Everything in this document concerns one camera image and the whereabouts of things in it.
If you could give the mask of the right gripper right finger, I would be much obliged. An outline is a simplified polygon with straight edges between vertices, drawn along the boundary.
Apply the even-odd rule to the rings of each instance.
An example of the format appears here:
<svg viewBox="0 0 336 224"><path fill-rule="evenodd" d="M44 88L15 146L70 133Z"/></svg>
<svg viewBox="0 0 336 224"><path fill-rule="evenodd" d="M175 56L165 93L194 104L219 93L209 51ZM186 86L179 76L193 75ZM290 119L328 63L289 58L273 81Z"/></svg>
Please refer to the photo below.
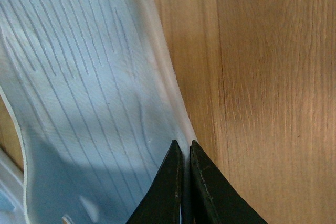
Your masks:
<svg viewBox="0 0 336 224"><path fill-rule="evenodd" d="M197 141L190 147L192 210L196 223L266 223L238 194Z"/></svg>

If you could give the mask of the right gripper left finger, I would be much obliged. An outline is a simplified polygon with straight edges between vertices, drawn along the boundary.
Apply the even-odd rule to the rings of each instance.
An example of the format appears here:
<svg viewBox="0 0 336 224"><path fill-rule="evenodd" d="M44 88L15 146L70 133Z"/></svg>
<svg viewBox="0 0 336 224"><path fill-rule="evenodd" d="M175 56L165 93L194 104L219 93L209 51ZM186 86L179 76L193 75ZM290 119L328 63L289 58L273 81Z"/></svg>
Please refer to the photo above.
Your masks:
<svg viewBox="0 0 336 224"><path fill-rule="evenodd" d="M183 154L173 140L149 191L127 223L179 223L183 173Z"/></svg>

